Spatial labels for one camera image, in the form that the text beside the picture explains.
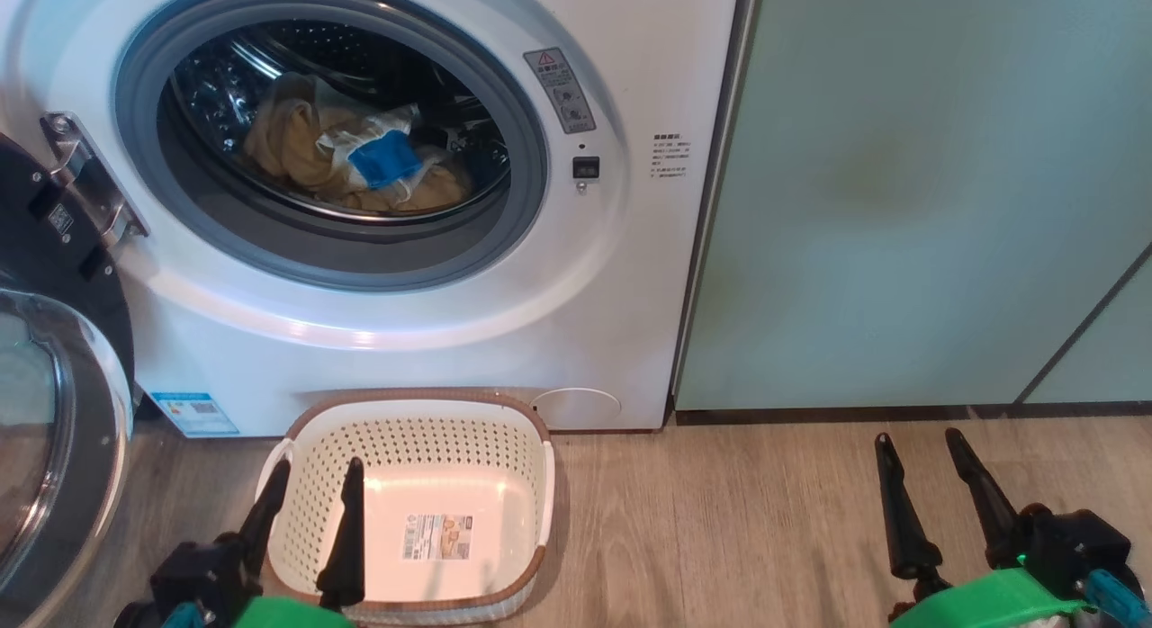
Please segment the wooden floor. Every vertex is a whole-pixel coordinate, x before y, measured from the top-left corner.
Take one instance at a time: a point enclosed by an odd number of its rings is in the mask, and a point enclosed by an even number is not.
[[[1136,543],[1152,581],[1152,419],[972,421],[1017,507],[1091,508]],[[669,428],[556,439],[558,506],[535,595],[509,627],[885,626],[910,584],[888,575],[872,440],[892,433],[954,583],[986,572],[947,424]],[[137,437],[128,489],[61,626],[109,626],[180,540],[236,529],[272,441]]]

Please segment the washing machine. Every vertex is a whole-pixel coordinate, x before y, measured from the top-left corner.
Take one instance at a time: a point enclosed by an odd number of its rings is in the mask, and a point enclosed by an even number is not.
[[[122,288],[113,345],[189,437],[279,436],[334,391],[385,387],[654,429],[735,8],[0,0],[0,133],[26,154],[5,190],[67,270]],[[380,205],[276,174],[250,138],[276,129],[259,122],[287,77],[314,88],[311,124],[321,92],[407,108],[454,190]]]

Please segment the laundry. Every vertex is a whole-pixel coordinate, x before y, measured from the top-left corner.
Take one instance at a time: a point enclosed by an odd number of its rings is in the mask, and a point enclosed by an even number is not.
[[[415,106],[382,113],[286,71],[257,108],[244,153],[276,182],[343,207],[414,212],[464,200],[472,181],[463,165],[434,145],[411,147],[417,118]]]

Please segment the laundry basket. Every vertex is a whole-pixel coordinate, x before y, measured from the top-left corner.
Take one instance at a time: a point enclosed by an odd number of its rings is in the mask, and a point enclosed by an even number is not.
[[[555,460],[526,404],[452,389],[338,395],[309,410],[268,455],[291,477],[264,567],[305,603],[343,512],[349,461],[364,464],[365,626],[503,619],[528,599],[552,523]]]

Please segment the washing machine door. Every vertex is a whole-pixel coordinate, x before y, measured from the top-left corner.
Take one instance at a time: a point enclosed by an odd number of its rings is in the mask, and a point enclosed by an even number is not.
[[[91,167],[51,171],[0,136],[0,628],[48,625],[123,482],[128,310],[65,180]]]

